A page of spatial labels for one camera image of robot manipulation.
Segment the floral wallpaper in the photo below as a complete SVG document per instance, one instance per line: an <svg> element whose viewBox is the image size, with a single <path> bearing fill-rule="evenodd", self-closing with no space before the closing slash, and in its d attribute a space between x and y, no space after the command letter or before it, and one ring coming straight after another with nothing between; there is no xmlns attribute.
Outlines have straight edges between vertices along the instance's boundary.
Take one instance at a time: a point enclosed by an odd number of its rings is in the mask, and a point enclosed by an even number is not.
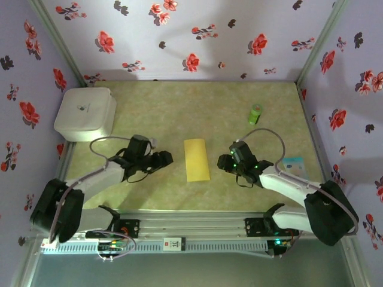
<svg viewBox="0 0 383 287"><path fill-rule="evenodd" d="M88 85L295 81L334 1L42 0Z"/></svg>
<svg viewBox="0 0 383 287"><path fill-rule="evenodd" d="M326 171L359 215L374 286L383 282L382 11L380 0L350 0L301 85Z"/></svg>
<svg viewBox="0 0 383 287"><path fill-rule="evenodd" d="M78 83L26 1L5 0L2 9L0 248L7 263L0 285L10 286L34 235L29 217L63 151L54 119L64 92Z"/></svg>

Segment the tabletop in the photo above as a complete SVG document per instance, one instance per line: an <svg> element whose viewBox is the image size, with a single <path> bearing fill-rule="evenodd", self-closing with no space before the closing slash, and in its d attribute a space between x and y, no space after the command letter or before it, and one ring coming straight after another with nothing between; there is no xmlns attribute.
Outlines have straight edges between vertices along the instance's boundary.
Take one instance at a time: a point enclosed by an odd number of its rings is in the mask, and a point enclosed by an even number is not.
<svg viewBox="0 0 383 287"><path fill-rule="evenodd" d="M276 203L298 206L289 198L254 186L241 188L235 176L218 169L221 154L229 153L233 141L255 127L267 127L280 134L286 157L302 157L308 177L322 181L320 166L293 82L97 82L107 87L117 101L112 135L135 134L157 139L157 151L171 152L174 162L145 180L122 182L90 199L84 208L105 204L119 210L250 210L263 212ZM248 115L253 104L263 107L259 122L252 126ZM184 140L202 138L206 143L210 181L187 182ZM265 131L246 139L258 160L277 161L282 153L279 140ZM108 157L128 142L110 139L94 144ZM74 148L67 179L103 165L92 154L88 142ZM139 179L135 175L130 181Z"/></svg>

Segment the small green container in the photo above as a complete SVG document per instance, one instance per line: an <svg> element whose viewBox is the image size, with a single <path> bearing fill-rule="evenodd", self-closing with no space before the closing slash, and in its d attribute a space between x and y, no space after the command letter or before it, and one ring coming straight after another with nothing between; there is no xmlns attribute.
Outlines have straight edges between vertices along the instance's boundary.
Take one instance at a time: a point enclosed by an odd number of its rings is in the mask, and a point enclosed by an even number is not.
<svg viewBox="0 0 383 287"><path fill-rule="evenodd" d="M251 112L250 112L250 115L248 117L249 123L252 125L257 124L258 120L262 114L262 111L263 111L263 108L261 105L259 105L258 103L254 104L251 107Z"/></svg>

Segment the white box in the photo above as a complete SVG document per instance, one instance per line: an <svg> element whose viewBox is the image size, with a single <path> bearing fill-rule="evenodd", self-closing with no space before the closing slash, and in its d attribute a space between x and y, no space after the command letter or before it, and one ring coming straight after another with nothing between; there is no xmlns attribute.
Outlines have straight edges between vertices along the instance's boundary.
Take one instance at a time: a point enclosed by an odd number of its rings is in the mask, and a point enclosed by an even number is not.
<svg viewBox="0 0 383 287"><path fill-rule="evenodd" d="M109 136L116 106L108 88L72 88L64 94L54 129L70 142Z"/></svg>

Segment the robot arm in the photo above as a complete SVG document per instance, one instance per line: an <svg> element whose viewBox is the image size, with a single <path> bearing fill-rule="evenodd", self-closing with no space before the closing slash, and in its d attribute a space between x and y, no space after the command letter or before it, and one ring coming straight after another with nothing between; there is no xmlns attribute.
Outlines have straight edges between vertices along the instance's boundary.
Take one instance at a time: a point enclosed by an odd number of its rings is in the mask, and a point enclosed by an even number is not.
<svg viewBox="0 0 383 287"><path fill-rule="evenodd" d="M291 208L276 204L270 208L265 213L264 224L271 233L276 234L278 230L286 228L304 230L314 233L320 241L333 246L355 226L349 214L358 221L355 210L335 182L309 182L277 170L269 161L258 161L243 141L234 142L229 149L231 154L219 157L218 168L236 175L237 178L245 178L251 186L256 184L281 193L302 206Z"/></svg>
<svg viewBox="0 0 383 287"><path fill-rule="evenodd" d="M109 158L107 167L101 168L97 174L93 176L86 175L68 182L52 179L45 186L32 212L31 224L40 231L50 232L57 211L57 203L60 200L62 201L65 191L75 184L74 188L65 197L64 204L61 207L53 234L56 241L66 242L78 230L95 228L110 230L113 223L120 218L116 211L106 206L83 210L83 204L102 190L119 184L121 181L128 181L137 171L149 175L173 162L170 152L153 153L152 147L153 144L149 139L135 135L130 139L128 147Z"/></svg>

